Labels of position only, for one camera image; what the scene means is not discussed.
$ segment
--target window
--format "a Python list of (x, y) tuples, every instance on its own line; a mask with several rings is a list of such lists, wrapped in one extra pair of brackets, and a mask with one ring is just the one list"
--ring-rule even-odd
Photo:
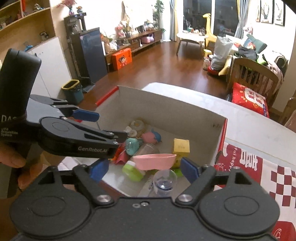
[(239, 23), (236, 0), (216, 0), (214, 35), (234, 36)]
[[(212, 9), (212, 1), (215, 1), (215, 8)], [(205, 13), (214, 13), (214, 35), (234, 36), (239, 22), (237, 13), (237, 0), (184, 0), (184, 24), (194, 29), (206, 27), (206, 19), (202, 16)]]
[(183, 29), (187, 29), (187, 24), (194, 29), (205, 28), (206, 19), (202, 16), (211, 12), (212, 0), (184, 0)]

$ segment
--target yellow box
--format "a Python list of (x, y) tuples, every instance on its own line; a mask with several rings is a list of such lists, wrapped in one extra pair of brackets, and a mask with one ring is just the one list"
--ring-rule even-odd
[(176, 160), (173, 168), (179, 168), (181, 164), (181, 158), (188, 157), (190, 153), (190, 143), (189, 140), (174, 139), (174, 149), (173, 154), (176, 154)]

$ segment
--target picture frame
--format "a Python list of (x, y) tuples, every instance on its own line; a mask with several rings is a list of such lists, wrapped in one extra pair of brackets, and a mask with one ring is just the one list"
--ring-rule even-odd
[(285, 26), (286, 5), (282, 0), (274, 0), (274, 24)]
[(261, 20), (261, 0), (258, 0), (257, 12), (256, 12), (256, 22)]
[(261, 0), (261, 23), (274, 23), (274, 0)]

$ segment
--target round table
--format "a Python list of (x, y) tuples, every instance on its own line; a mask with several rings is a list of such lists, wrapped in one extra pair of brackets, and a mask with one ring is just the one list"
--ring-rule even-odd
[(194, 33), (177, 33), (177, 37), (180, 39), (178, 48), (177, 48), (177, 55), (180, 49), (181, 42), (186, 42), (186, 46), (188, 43), (194, 43), (194, 44), (199, 44), (201, 53), (202, 53), (202, 43), (205, 42), (205, 39), (208, 37), (206, 35), (200, 36), (199, 34), (194, 34)]
[(186, 88), (151, 83), (143, 90), (181, 100), (228, 119), (225, 142), (282, 167), (295, 169), (296, 133), (254, 111)]

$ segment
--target finger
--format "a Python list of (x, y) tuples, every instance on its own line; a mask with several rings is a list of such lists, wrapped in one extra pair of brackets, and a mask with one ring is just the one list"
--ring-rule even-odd
[(32, 178), (29, 170), (24, 171), (17, 179), (20, 189), (25, 189), (31, 183)]
[(20, 168), (26, 164), (26, 160), (15, 149), (0, 142), (0, 163)]
[(32, 181), (48, 166), (38, 162), (30, 167), (30, 170), (24, 171), (17, 179), (20, 189), (27, 188)]

